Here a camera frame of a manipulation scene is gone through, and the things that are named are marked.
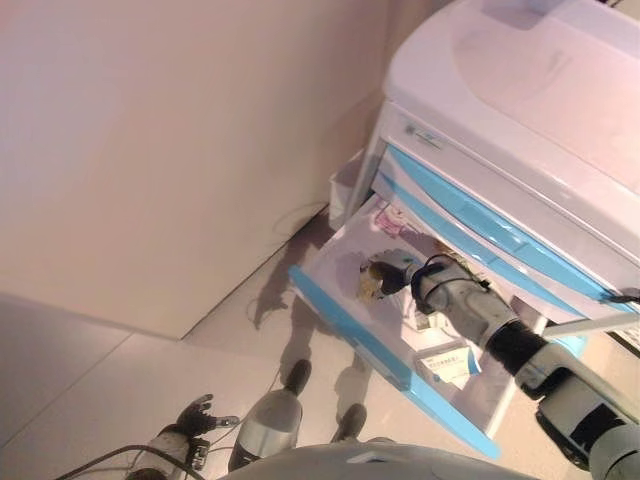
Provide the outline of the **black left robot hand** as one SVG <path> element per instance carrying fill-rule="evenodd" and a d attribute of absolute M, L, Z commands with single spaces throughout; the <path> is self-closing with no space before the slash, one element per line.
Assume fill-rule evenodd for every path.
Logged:
<path fill-rule="evenodd" d="M 189 403 L 179 414 L 176 428 L 188 438 L 195 438 L 217 429 L 233 428 L 240 424 L 238 416 L 216 416 L 211 413 L 213 395 L 204 394 Z"/>

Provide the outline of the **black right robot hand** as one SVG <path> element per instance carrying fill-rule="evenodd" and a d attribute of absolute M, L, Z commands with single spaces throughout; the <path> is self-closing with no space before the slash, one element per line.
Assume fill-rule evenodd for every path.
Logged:
<path fill-rule="evenodd" d="M 375 282 L 371 296 L 382 299 L 398 293 L 411 283 L 420 265 L 406 258 L 400 263 L 374 261 L 369 267 L 369 275 Z"/>

